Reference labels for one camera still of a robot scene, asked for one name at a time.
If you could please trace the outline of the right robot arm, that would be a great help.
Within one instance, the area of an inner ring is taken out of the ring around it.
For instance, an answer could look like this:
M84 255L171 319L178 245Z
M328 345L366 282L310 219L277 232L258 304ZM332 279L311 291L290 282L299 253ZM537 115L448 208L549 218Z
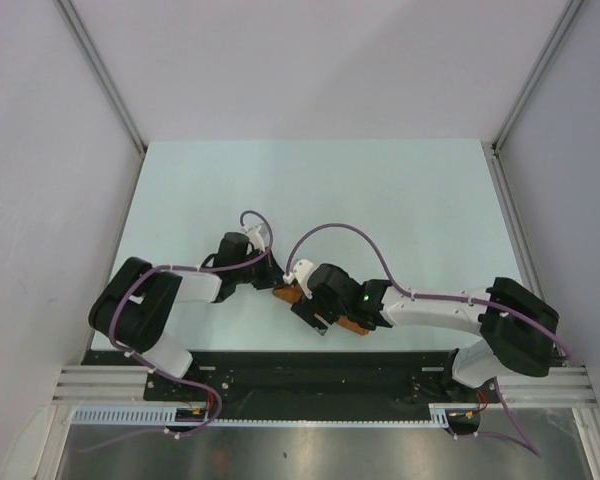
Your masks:
M335 265L301 260L283 280L299 296L292 311L320 334L343 321L366 332L426 326L475 336L473 345L452 351L441 376L453 401L500 375L543 378L551 368L559 315L510 278L459 294L400 291L389 280L359 283Z

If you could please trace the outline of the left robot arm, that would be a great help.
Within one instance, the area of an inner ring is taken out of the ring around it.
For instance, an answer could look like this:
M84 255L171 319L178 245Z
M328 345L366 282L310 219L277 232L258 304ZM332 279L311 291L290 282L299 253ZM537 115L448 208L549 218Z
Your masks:
M167 373L167 389L187 400L199 392L201 376L190 368L192 354L165 332L172 307L181 302L221 303L243 284L257 290L283 284L263 224L226 233L218 251L199 267L157 269L141 258L128 258L91 307L88 322L125 353L137 354Z

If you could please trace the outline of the orange cloth napkin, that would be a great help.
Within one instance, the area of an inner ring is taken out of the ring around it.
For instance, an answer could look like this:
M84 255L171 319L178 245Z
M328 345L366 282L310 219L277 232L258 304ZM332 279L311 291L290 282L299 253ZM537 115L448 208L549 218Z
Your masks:
M360 336L366 336L370 333L368 329L363 328L345 316L323 313L322 310L316 307L313 300L305 297L301 288L297 285L276 287L273 289L273 295L290 304L291 311L321 336L324 336L329 326L333 324L339 325Z

